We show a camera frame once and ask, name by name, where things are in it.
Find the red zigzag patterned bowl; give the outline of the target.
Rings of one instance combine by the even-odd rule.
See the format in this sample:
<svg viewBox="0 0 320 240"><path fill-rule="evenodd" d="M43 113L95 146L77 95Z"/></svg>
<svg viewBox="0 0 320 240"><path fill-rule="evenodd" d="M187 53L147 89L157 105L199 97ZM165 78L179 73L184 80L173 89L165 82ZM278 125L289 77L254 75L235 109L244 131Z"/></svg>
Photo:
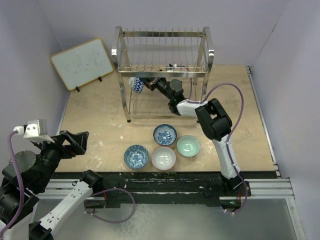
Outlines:
<svg viewBox="0 0 320 240"><path fill-rule="evenodd" d="M139 77L130 77L129 85L131 89L137 94L141 94L144 88L144 82Z"/></svg>

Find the blue floral bowl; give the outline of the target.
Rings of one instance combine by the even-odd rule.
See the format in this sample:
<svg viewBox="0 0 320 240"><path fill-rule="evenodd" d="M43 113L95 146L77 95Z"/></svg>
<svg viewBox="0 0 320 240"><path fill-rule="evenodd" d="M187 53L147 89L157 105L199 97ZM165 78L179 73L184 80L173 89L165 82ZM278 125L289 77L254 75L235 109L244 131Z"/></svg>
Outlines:
<svg viewBox="0 0 320 240"><path fill-rule="evenodd" d="M177 139L177 131L170 124L160 124L153 131L153 139L161 146L169 146Z"/></svg>

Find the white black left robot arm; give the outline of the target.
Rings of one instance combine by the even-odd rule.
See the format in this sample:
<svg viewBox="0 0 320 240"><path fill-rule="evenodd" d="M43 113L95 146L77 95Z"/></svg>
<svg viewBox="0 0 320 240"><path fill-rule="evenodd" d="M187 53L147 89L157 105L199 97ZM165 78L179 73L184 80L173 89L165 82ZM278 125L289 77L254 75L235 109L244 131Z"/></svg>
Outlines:
<svg viewBox="0 0 320 240"><path fill-rule="evenodd" d="M12 137L7 138L10 163L2 170L0 186L0 238L2 240L53 240L73 211L90 196L103 191L103 178L98 173L83 172L67 196L38 221L32 221L38 194L45 192L62 159L84 155L89 132L73 134L67 130L53 136L51 142L32 140L39 154L26 150L13 152Z"/></svg>

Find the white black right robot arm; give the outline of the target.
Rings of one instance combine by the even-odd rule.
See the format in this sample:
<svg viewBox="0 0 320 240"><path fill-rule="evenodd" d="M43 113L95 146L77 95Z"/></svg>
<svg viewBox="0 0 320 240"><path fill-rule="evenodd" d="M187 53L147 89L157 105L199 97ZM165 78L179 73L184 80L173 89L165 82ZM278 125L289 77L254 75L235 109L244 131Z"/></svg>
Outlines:
<svg viewBox="0 0 320 240"><path fill-rule="evenodd" d="M231 142L231 136L244 111L244 96L240 88L233 83L220 83L209 91L204 100L195 101L184 96L180 80L167 81L164 77L141 77L140 80L149 90L157 89L169 99L168 107L172 114L197 118L204 135L215 146L221 167L220 172L224 180L222 183L223 192L228 196L233 196L240 190L240 185L243 185L244 195L247 197L248 186L237 164ZM241 99L240 113L235 124L232 123L231 118L218 99L209 100L209 96L214 90L226 85L235 87Z"/></svg>

